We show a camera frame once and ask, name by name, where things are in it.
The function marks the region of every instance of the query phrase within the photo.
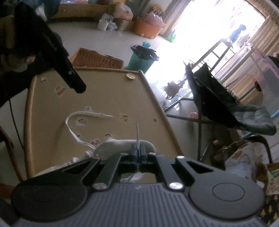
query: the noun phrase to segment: wooden tray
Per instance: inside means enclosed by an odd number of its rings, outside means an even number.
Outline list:
[[[76,126],[73,116],[69,126],[81,135],[81,140],[104,141],[111,133],[116,139],[136,139],[135,123],[139,124],[140,139],[150,141],[158,153],[174,159],[181,149],[167,117],[141,71],[109,68],[76,68],[87,85],[83,94],[70,89],[54,70],[33,78],[28,91],[25,125],[25,164],[27,176],[68,160],[84,156],[87,146],[76,142],[66,124],[66,117],[90,106],[94,112],[112,115],[110,119],[86,116],[87,126]],[[127,72],[135,74],[131,80]],[[66,87],[59,97],[55,88]],[[128,116],[121,122],[120,114]]]

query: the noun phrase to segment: black cable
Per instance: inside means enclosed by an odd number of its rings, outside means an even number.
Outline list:
[[[10,110],[11,110],[12,119],[13,119],[14,126],[15,126],[15,129],[16,129],[16,134],[17,134],[17,136],[18,136],[18,140],[19,140],[19,142],[20,142],[20,145],[21,145],[22,149],[24,150],[23,144],[22,144],[22,142],[21,142],[21,139],[20,139],[20,137],[19,137],[19,133],[18,133],[18,130],[17,130],[17,126],[16,126],[14,114],[13,114],[13,108],[12,108],[11,99],[9,99],[9,104],[10,104]]]

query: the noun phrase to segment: orange storage bin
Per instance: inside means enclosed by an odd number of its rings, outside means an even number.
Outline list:
[[[144,19],[141,17],[137,17],[136,19],[136,26],[135,26],[134,33],[139,36],[146,37],[149,39],[154,39],[157,37],[157,35],[159,35],[161,30],[162,28],[144,22]]]

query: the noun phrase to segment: yellow patterned fabric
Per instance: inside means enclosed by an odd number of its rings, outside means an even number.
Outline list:
[[[260,218],[268,226],[279,218],[279,195],[268,195],[261,210]]]

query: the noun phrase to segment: cardboard box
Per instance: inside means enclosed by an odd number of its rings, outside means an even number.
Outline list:
[[[116,23],[119,31],[133,31],[135,22],[131,20],[124,20],[122,18],[115,18],[113,22]]]
[[[107,9],[107,14],[112,15],[115,7],[116,7],[116,4],[109,5],[109,7]]]

